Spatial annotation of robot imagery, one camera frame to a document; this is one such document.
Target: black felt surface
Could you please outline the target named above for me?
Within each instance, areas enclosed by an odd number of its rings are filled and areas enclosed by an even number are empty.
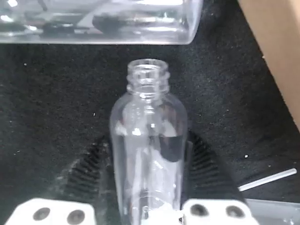
[[[17,204],[49,197],[61,171],[106,133],[127,64],[138,58],[169,63],[171,92],[192,129],[238,184],[300,164],[299,132],[235,0],[206,0],[187,46],[0,45],[0,52],[1,224]],[[244,196],[300,202],[299,187],[294,175]]]

